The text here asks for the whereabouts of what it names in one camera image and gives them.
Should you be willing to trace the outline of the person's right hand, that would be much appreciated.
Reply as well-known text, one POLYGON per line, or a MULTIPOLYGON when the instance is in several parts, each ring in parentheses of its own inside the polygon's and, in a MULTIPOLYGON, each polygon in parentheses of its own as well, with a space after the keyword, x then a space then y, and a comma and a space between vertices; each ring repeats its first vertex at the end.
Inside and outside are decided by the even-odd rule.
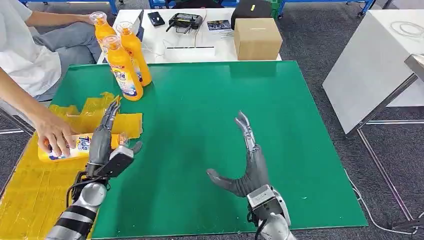
POLYGON ((76 132, 62 118, 47 110, 36 114, 31 119, 38 136, 38 146, 46 153, 54 152, 56 156, 70 156, 71 149, 76 147, 73 137, 76 132))

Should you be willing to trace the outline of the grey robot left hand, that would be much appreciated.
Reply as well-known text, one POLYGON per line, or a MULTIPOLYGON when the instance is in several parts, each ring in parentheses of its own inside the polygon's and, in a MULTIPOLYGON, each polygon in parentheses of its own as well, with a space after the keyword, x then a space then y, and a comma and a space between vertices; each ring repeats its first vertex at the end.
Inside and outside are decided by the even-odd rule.
MULTIPOLYGON (((113 100, 112 103, 107 107, 100 125, 95 129, 92 139, 90 142, 88 162, 86 168, 99 168, 106 165, 109 162, 111 154, 111 141, 112 141, 112 128, 120 108, 121 104, 118 100, 113 100)), ((129 148, 126 152, 132 152, 132 155, 118 156, 115 157, 117 160, 115 164, 119 167, 129 166, 134 161, 135 155, 141 150, 143 143, 141 141, 136 142, 133 148, 129 148)))

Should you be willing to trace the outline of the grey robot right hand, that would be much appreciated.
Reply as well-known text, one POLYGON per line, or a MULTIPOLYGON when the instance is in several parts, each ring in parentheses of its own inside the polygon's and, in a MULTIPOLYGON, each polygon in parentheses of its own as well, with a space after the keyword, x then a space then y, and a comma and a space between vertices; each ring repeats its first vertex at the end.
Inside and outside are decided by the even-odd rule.
POLYGON ((218 187, 244 198, 260 187, 268 185, 270 181, 262 148, 256 143, 249 119, 240 110, 234 121, 241 130, 246 146, 246 168, 244 175, 240 178, 227 178, 212 168, 207 169, 206 174, 218 187))

